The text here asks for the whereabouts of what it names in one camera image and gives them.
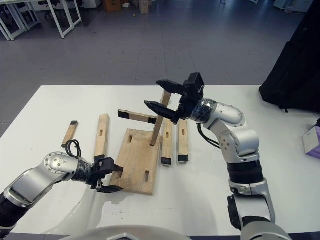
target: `black bag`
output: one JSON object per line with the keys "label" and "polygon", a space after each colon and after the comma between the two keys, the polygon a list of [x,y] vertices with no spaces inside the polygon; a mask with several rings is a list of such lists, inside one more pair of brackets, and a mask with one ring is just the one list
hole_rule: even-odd
{"label": "black bag", "polygon": [[262,99],[281,109],[320,112],[320,0],[286,43],[267,80]]}

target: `wooden peg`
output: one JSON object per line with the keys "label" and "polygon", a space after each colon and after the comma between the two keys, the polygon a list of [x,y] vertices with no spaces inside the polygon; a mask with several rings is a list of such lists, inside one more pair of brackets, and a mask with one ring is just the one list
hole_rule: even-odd
{"label": "wooden peg", "polygon": [[180,119],[178,122],[178,163],[187,163],[188,161],[188,122]]}
{"label": "wooden peg", "polygon": [[130,119],[130,120],[145,122],[149,124],[155,124],[157,121],[156,116],[137,113],[133,111],[120,110],[120,109],[118,110],[118,117],[123,119]]}
{"label": "wooden peg", "polygon": [[[160,103],[168,107],[170,98],[171,98],[171,92],[164,90]],[[152,131],[152,136],[150,140],[151,146],[154,146],[156,144],[163,120],[164,120],[164,117],[158,115]]]}
{"label": "wooden peg", "polygon": [[78,121],[71,121],[68,131],[66,131],[65,137],[62,141],[61,147],[65,148],[66,143],[74,137],[77,126],[78,126]]}
{"label": "wooden peg", "polygon": [[164,119],[161,163],[168,167],[171,166],[172,160],[172,127],[172,122],[169,119]]}
{"label": "wooden peg", "polygon": [[109,115],[103,114],[99,116],[98,128],[95,139],[94,157],[107,155],[107,139],[108,139]]}

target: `gray floor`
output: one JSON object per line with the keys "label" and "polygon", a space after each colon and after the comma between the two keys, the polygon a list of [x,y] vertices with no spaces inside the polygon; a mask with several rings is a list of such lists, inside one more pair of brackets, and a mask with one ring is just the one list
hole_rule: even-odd
{"label": "gray floor", "polygon": [[1,37],[0,136],[41,85],[182,83],[195,71],[207,85],[261,84],[303,18],[272,5],[158,0],[149,15],[101,11],[65,39],[44,19],[15,41]]}

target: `wooden plank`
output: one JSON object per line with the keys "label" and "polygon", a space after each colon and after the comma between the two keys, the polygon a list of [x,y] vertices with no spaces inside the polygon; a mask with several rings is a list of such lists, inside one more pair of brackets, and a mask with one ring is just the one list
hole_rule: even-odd
{"label": "wooden plank", "polygon": [[169,119],[164,119],[161,163],[168,167],[171,166],[172,160],[172,127],[172,122]]}
{"label": "wooden plank", "polygon": [[152,195],[154,192],[161,138],[150,145],[152,132],[127,129],[116,164],[123,172],[113,172],[110,186],[123,191]]}
{"label": "wooden plank", "polygon": [[187,163],[188,161],[188,122],[180,119],[178,121],[178,163]]}
{"label": "wooden plank", "polygon": [[65,148],[66,147],[66,143],[73,139],[76,129],[78,126],[78,121],[71,121],[68,130],[66,131],[65,137],[62,141],[61,147]]}
{"label": "wooden plank", "polygon": [[[170,98],[171,98],[171,92],[164,90],[160,103],[168,107]],[[151,146],[155,145],[156,143],[163,120],[164,118],[162,116],[158,116],[156,119],[155,125],[153,127],[153,131],[152,131],[151,140],[150,140]]]}
{"label": "wooden plank", "polygon": [[133,111],[121,110],[121,109],[118,110],[118,117],[123,119],[130,119],[130,120],[145,122],[149,124],[155,124],[157,121],[156,116],[137,113]]}
{"label": "wooden plank", "polygon": [[99,116],[98,128],[95,138],[94,157],[107,155],[107,138],[108,138],[109,115]]}

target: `black cable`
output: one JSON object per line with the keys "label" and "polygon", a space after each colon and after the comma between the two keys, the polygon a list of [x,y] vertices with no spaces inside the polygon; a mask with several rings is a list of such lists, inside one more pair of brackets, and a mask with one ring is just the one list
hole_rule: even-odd
{"label": "black cable", "polygon": [[209,144],[211,144],[212,146],[220,149],[219,147],[219,143],[217,141],[214,141],[210,138],[208,138],[203,132],[202,132],[202,129],[201,129],[201,123],[197,123],[197,126],[198,126],[198,132],[199,134],[201,135],[201,137],[204,138],[204,140],[206,140]]}
{"label": "black cable", "polygon": [[[76,156],[72,154],[71,152],[71,144],[74,144],[74,147],[76,148]],[[78,142],[78,140],[73,139],[73,140],[69,140],[65,143],[65,152],[66,154],[68,154],[70,157],[73,158],[80,158],[81,157],[81,148],[80,148],[80,143]]]}

